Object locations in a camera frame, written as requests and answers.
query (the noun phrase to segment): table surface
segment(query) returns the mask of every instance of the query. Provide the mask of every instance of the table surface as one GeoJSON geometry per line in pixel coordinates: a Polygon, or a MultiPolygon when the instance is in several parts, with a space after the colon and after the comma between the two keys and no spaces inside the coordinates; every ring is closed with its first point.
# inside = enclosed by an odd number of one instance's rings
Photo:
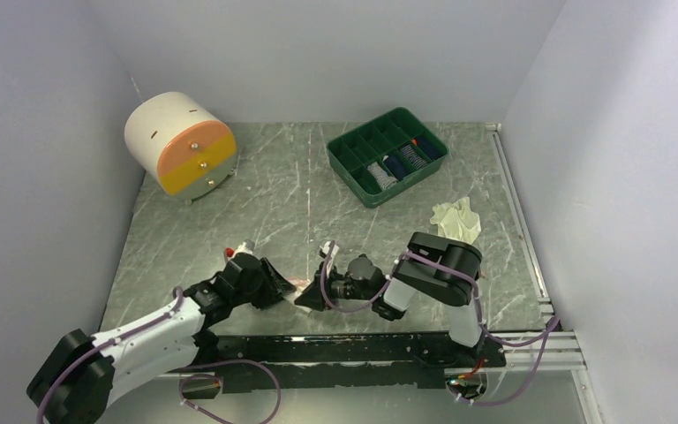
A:
{"type": "MultiPolygon", "coordinates": [[[[394,199],[365,208],[328,164],[326,144],[354,123],[234,124],[237,173],[186,206],[147,175],[139,191],[102,329],[153,312],[171,289],[222,269],[222,250],[256,242],[286,277],[309,278],[320,264],[322,240],[342,249],[340,271],[358,254],[390,270],[414,231],[435,233],[432,207],[471,198],[482,232],[474,243],[484,260],[480,279],[490,329],[543,329],[537,293],[512,215],[502,169],[484,124],[430,123],[448,146],[441,169],[394,199]]],[[[288,302],[258,311],[233,310],[214,326],[218,335],[316,335],[448,329],[442,305],[419,294],[402,320],[369,310],[357,314],[297,310],[288,302]]]]}

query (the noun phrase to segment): crumpled cloth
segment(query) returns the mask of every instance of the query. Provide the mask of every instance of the crumpled cloth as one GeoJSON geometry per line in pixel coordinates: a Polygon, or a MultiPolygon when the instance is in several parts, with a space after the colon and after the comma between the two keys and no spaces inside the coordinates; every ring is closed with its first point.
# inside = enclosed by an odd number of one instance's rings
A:
{"type": "Polygon", "coordinates": [[[472,244],[482,232],[479,214],[469,206],[469,198],[433,206],[430,223],[438,225],[438,236],[472,244]]]}

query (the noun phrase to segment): white wall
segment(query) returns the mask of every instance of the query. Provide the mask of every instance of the white wall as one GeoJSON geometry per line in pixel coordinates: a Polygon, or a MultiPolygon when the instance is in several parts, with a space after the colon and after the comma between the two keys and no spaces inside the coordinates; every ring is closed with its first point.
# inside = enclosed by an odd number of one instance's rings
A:
{"type": "Polygon", "coordinates": [[[139,103],[80,0],[0,2],[0,423],[63,334],[99,324],[139,187],[139,103]]]}
{"type": "Polygon", "coordinates": [[[607,422],[678,422],[678,1],[569,0],[503,127],[607,422]]]}
{"type": "Polygon", "coordinates": [[[230,121],[505,117],[565,0],[92,0],[145,97],[230,121]]]}

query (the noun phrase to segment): green plastic organizer box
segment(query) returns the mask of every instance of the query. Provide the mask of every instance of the green plastic organizer box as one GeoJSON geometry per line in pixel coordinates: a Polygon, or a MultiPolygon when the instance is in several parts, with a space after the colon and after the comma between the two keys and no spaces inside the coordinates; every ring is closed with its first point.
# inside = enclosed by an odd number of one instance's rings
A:
{"type": "Polygon", "coordinates": [[[340,135],[328,143],[327,151],[328,162],[336,174],[368,208],[379,206],[429,177],[441,168],[443,159],[448,156],[446,146],[406,108],[391,110],[340,135]],[[438,159],[432,160],[412,143],[412,139],[420,137],[427,139],[438,151],[438,159]],[[412,146],[427,165],[416,170],[399,151],[405,145],[412,146]],[[409,175],[382,191],[367,167],[375,162],[392,175],[382,160],[386,155],[395,155],[409,175]]]}

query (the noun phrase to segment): marble tabletop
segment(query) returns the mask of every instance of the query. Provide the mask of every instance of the marble tabletop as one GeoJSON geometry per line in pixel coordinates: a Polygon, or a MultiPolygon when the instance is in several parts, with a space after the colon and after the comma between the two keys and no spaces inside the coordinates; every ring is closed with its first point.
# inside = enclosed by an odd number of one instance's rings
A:
{"type": "MultiPolygon", "coordinates": [[[[385,271],[414,231],[435,232],[432,207],[471,198],[482,232],[480,280],[490,329],[543,329],[529,263],[493,144],[483,124],[430,123],[450,149],[441,169],[383,205],[365,208],[328,164],[326,144],[354,123],[233,124],[236,175],[186,206],[167,196],[148,175],[139,191],[124,252],[110,291],[102,329],[153,312],[187,287],[223,267],[222,250],[256,242],[285,277],[310,278],[320,264],[322,240],[342,251],[336,265],[364,253],[385,271]]],[[[369,310],[357,314],[299,311],[288,302],[258,311],[233,310],[214,326],[218,335],[314,335],[448,329],[441,304],[418,295],[400,321],[369,310]]]]}

